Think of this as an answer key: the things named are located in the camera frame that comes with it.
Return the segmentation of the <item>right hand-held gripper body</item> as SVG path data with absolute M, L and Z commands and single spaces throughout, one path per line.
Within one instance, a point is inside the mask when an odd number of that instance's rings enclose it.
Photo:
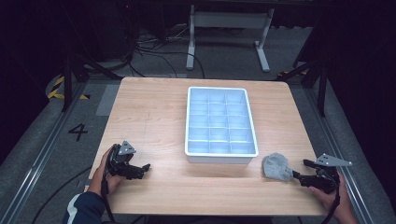
M 314 164 L 318 166 L 316 174 L 311 176 L 311 186 L 323 190 L 330 194 L 334 192 L 339 185 L 339 175 L 337 167 L 352 166 L 352 161 L 345 161 L 334 156 L 323 153 L 314 160 Z

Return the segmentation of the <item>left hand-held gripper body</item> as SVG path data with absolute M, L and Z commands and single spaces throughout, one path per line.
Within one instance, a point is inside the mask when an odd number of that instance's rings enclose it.
M 114 144 L 106 160 L 106 168 L 111 175 L 119 175 L 127 179 L 139 177 L 139 168 L 129 164 L 136 150 L 132 145 L 124 140 L 121 144 Z

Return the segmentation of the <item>grey cloth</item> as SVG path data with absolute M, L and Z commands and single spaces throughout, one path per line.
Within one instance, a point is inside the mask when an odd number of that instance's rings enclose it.
M 280 153 L 272 153 L 262 160 L 262 169 L 267 178 L 289 182 L 293 179 L 288 160 Z

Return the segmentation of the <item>person's right hand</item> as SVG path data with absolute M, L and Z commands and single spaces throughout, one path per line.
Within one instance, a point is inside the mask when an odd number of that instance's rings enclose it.
M 339 175 L 339 180 L 340 180 L 340 184 L 339 184 L 339 196 L 340 196 L 340 203 L 338 204 L 338 206 L 336 207 L 336 209 L 338 207 L 348 207 L 351 209 L 351 204 L 350 204 L 350 200 L 349 200 L 349 196 L 347 193 L 347 187 L 346 187 L 346 182 L 344 177 L 341 175 L 341 173 L 338 173 Z M 324 193 L 322 190 L 317 189 L 315 187 L 309 187 L 308 188 L 312 194 L 317 197 L 324 205 L 324 207 L 328 210 L 331 209 L 333 201 L 335 200 L 335 194 L 326 194 Z

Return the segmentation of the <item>person's left hand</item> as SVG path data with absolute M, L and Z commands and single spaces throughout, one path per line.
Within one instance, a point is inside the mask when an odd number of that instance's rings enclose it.
M 93 192 L 96 193 L 97 195 L 101 195 L 103 174 L 106 168 L 106 160 L 110 151 L 111 149 L 109 148 L 106 151 L 106 153 L 103 155 L 100 165 L 96 168 L 92 176 L 92 182 L 88 186 L 89 192 Z M 124 178 L 119 175 L 107 175 L 106 181 L 109 192 L 112 193 L 123 180 Z

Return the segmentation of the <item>white compartment storage box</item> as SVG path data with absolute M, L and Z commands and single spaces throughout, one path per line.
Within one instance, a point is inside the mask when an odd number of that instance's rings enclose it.
M 185 154 L 190 162 L 232 164 L 259 155 L 245 89 L 188 88 Z

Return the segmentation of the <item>black tripod stand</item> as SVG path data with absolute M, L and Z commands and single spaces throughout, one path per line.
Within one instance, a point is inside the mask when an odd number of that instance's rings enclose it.
M 64 75 L 63 112 L 65 112 L 73 102 L 72 77 L 75 77 L 77 82 L 86 82 L 90 78 L 90 76 L 88 75 L 88 69 L 86 68 L 86 65 L 98 71 L 99 73 L 104 74 L 106 77 L 115 80 L 121 80 L 120 76 L 104 68 L 99 63 L 89 60 L 76 53 L 68 54 L 66 59 L 64 60 L 64 69 L 63 69 L 63 75 Z
M 325 94 L 327 88 L 327 78 L 328 78 L 328 69 L 326 63 L 324 61 L 313 61 L 304 63 L 296 68 L 292 69 L 286 73 L 280 73 L 276 77 L 276 81 L 286 81 L 289 78 L 295 77 L 302 72 L 306 72 L 303 80 L 301 81 L 301 85 L 305 88 L 312 88 L 316 81 L 318 81 L 318 99 L 317 99 L 317 108 L 319 114 L 324 117 L 324 104 L 325 104 Z

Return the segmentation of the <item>grey metal floor rail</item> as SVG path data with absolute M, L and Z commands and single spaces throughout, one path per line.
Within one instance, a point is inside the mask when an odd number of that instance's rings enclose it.
M 51 100 L 0 166 L 0 224 L 15 224 L 85 87 L 76 85 L 64 112 L 61 101 Z
M 328 145 L 329 152 L 334 156 L 341 160 L 344 160 L 345 152 L 343 151 L 342 145 L 337 141 L 336 135 L 332 130 L 332 127 L 328 120 L 328 115 L 324 117 L 321 116 L 318 109 L 318 100 L 315 95 L 315 92 L 310 89 L 304 90 L 305 97 L 310 104 L 310 108 L 314 110 L 315 121 L 318 123 L 321 131 L 325 135 L 326 144 Z M 351 173 L 351 168 L 357 165 L 355 160 L 352 160 L 351 166 L 341 166 L 340 172 L 346 179 L 346 187 L 348 189 L 348 193 L 351 196 L 351 201 L 353 208 L 358 211 L 358 220 L 361 224 L 374 224 L 374 220 L 368 210 L 367 204 L 362 198 L 361 191 L 358 186 L 358 182 L 355 178 L 355 175 Z

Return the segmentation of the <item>white metal desk frame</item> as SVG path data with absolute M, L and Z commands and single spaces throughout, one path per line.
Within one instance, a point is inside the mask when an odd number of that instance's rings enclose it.
M 264 52 L 264 43 L 269 32 L 275 10 L 268 9 L 264 13 L 242 13 L 242 12 L 208 12 L 197 11 L 195 5 L 191 6 L 189 29 L 190 40 L 186 68 L 192 70 L 194 67 L 195 53 L 195 28 L 240 28 L 240 29 L 261 29 L 262 35 L 258 41 L 254 42 L 262 71 L 270 71 Z

